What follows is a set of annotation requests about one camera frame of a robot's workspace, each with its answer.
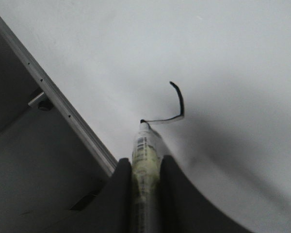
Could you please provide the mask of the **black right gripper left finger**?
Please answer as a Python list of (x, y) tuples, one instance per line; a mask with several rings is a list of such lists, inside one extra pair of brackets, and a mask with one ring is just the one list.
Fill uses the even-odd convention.
[(120, 159), (110, 180), (82, 211), (59, 222), (49, 233), (128, 233), (131, 164)]

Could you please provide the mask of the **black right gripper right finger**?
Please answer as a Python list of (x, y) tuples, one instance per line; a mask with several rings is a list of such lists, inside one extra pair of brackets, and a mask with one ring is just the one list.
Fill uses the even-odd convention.
[(160, 178), (164, 233), (250, 232), (208, 201), (170, 155), (162, 160)]

